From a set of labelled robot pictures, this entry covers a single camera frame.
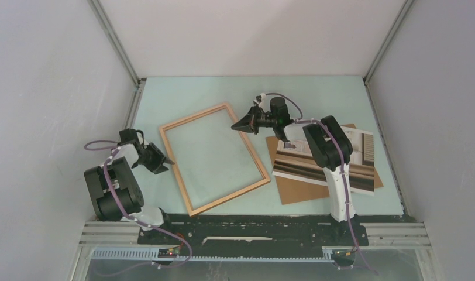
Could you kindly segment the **printed photo sheet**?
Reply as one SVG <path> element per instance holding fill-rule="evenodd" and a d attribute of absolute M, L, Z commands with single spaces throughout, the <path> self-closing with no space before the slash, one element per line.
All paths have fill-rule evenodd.
<path fill-rule="evenodd" d="M 342 129 L 353 148 L 348 170 L 350 190 L 373 196 L 374 189 L 381 186 L 380 183 L 376 183 L 373 133 L 348 125 L 342 126 Z M 327 185 L 324 171 L 314 161 L 306 140 L 278 141 L 272 175 L 305 183 Z"/>

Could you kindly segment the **wooden picture frame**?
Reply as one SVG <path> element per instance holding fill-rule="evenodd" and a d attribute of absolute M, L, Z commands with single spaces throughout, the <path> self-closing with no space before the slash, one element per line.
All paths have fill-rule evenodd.
<path fill-rule="evenodd" d="M 192 217 L 271 182 L 250 139 L 231 130 L 237 120 L 223 102 L 159 129 Z"/>

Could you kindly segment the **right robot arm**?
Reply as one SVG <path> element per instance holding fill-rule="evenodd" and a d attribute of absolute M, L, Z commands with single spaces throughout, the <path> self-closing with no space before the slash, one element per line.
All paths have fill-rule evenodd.
<path fill-rule="evenodd" d="M 330 228 L 331 240 L 344 245 L 353 237 L 351 223 L 356 214 L 349 182 L 352 144 L 337 120 L 328 115 L 320 120 L 304 119 L 299 106 L 279 93 L 262 93 L 247 114 L 231 126 L 235 131 L 258 134 L 260 128 L 272 128 L 283 142 L 306 141 L 313 161 L 326 176 L 330 196 L 330 216 L 337 224 Z"/>

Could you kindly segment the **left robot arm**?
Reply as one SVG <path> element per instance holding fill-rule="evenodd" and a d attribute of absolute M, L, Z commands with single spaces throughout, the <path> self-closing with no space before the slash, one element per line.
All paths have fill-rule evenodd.
<path fill-rule="evenodd" d="M 84 172 L 95 215 L 100 221 L 134 222 L 144 231 L 152 230 L 152 237 L 159 243 L 167 244 L 173 239 L 174 227 L 168 224 L 168 215 L 160 207 L 144 205 L 133 170 L 144 167 L 157 175 L 168 171 L 174 162 L 148 142 L 141 130 L 124 129 L 119 137 L 119 142 L 95 140 L 84 145 L 87 151 L 110 151 L 106 161 Z"/>

